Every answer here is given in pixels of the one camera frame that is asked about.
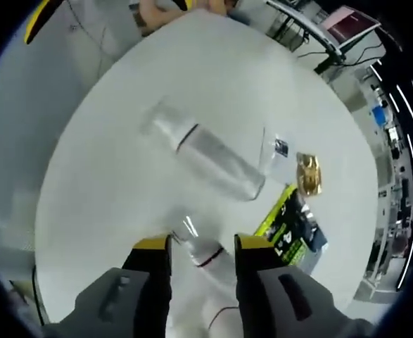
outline desk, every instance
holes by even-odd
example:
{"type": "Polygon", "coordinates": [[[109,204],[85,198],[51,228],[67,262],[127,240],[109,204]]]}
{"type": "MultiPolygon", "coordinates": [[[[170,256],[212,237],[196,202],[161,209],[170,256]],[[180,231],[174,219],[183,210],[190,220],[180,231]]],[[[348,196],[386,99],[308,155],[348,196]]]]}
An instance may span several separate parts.
{"type": "MultiPolygon", "coordinates": [[[[323,193],[308,203],[329,249],[313,277],[345,308],[374,238],[377,184],[369,146],[338,97],[283,46],[197,10],[125,54],[89,92],[59,140],[36,220],[37,277],[50,319],[66,316],[78,293],[120,267],[143,236],[173,227],[166,216],[174,209],[206,215],[201,224],[194,220],[198,232],[234,252],[233,234],[253,233],[281,194],[284,187],[268,180],[255,201],[232,201],[154,146],[139,130],[164,96],[253,165],[264,127],[319,157],[323,193]]],[[[286,177],[295,175],[286,170],[286,177]]],[[[182,261],[186,255],[178,263],[177,255],[173,299],[186,297],[181,272],[191,265],[182,261]]]]}

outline clear plastic bottle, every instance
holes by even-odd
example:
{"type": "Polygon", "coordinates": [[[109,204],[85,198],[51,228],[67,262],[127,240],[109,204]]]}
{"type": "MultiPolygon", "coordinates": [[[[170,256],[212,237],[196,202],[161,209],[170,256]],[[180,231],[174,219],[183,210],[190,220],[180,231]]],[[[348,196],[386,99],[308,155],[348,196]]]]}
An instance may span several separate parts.
{"type": "Polygon", "coordinates": [[[258,197],[265,176],[189,115],[160,102],[153,108],[149,127],[168,139],[192,173],[223,194],[240,201],[258,197]]]}

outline gold object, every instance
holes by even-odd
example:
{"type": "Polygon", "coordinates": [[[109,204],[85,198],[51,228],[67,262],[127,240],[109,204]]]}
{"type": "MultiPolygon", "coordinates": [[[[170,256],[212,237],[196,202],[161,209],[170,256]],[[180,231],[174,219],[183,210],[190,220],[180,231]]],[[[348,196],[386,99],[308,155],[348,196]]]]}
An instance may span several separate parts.
{"type": "Polygon", "coordinates": [[[322,173],[316,156],[297,153],[297,183],[298,191],[304,196],[322,192],[322,173]]]}

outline white round table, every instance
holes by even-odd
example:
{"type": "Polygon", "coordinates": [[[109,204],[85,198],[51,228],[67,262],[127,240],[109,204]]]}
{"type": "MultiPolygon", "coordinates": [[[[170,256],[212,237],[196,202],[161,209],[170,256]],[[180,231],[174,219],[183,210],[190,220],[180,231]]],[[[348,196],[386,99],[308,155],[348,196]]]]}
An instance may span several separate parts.
{"type": "MultiPolygon", "coordinates": [[[[240,202],[198,181],[141,133],[149,108],[163,97],[253,165],[263,128],[318,156],[323,193],[307,202],[329,248],[312,276],[344,309],[374,237],[377,177],[369,146],[337,96],[289,51],[249,27],[198,10],[123,56],[81,103],[58,143],[36,220],[37,277],[50,319],[64,318],[75,297],[107,269],[120,267],[135,242],[176,226],[173,211],[201,215],[194,221],[200,234],[233,252],[233,235],[253,233],[282,193],[282,184],[267,180],[256,200],[240,202]]],[[[291,167],[287,180],[295,178],[291,167]]],[[[185,285],[174,271],[174,298],[186,294],[185,285]],[[184,285],[181,291],[177,285],[184,285]]]]}

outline blue object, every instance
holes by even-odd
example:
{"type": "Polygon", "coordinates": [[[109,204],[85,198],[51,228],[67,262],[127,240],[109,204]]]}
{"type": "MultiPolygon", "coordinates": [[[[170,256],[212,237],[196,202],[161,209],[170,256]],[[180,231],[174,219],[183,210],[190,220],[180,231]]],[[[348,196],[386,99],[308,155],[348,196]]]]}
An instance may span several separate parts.
{"type": "Polygon", "coordinates": [[[376,106],[372,109],[374,114],[375,122],[377,125],[382,127],[386,123],[386,116],[384,115],[384,109],[381,106],[376,106]]]}

